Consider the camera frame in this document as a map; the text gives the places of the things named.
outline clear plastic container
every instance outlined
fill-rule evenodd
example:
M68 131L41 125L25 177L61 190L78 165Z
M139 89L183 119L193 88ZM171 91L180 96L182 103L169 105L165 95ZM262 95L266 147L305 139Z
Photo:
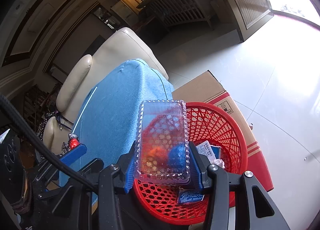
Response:
M190 179L186 103L148 100L140 105L134 177L160 185L183 185Z

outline cardboard box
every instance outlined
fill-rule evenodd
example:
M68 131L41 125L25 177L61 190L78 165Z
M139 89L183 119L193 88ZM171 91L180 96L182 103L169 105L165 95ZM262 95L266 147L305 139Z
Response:
M252 171L265 190L273 189L270 173L257 140L251 128L238 109L230 94L217 79L206 71L187 84L172 92L173 99L185 102L205 102L215 105L227 112L239 125L248 151L248 170Z

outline metal screw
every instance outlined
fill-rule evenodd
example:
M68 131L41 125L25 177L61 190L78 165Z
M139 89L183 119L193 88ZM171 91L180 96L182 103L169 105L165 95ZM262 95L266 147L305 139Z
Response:
M219 166L217 164L210 164L209 165L209 169L213 170L213 171L216 171L219 169Z
M251 172L251 171L245 171L245 172L244 172L244 175L245 175L246 177L253 177L253 172Z
M109 166L109 169L112 170L112 171L115 171L115 170L117 170L118 168L119 168L118 164L111 164L111 165Z

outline beige leather sofa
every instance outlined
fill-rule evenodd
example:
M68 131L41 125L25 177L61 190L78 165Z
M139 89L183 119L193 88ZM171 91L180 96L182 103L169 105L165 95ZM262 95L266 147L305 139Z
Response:
M131 29L121 28L93 56L85 55L74 66L57 97L58 111L74 123L88 92L122 62L136 58L169 78L151 49ZM61 123L72 128L72 124L63 119ZM51 117L44 129L43 142L53 153L62 153L61 146L68 141L68 133L69 129L59 127L55 117Z

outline light blue fabric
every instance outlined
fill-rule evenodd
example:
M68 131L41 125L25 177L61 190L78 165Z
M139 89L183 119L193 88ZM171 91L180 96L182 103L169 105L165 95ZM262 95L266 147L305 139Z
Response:
M172 99L172 91L173 86L161 73L141 59L128 60L115 68L93 87L82 104L78 118L91 96L74 132L87 146L87 153L71 168L78 171L94 158L101 158L105 166L116 163L136 138L141 102ZM67 181L68 176L60 172L60 185Z

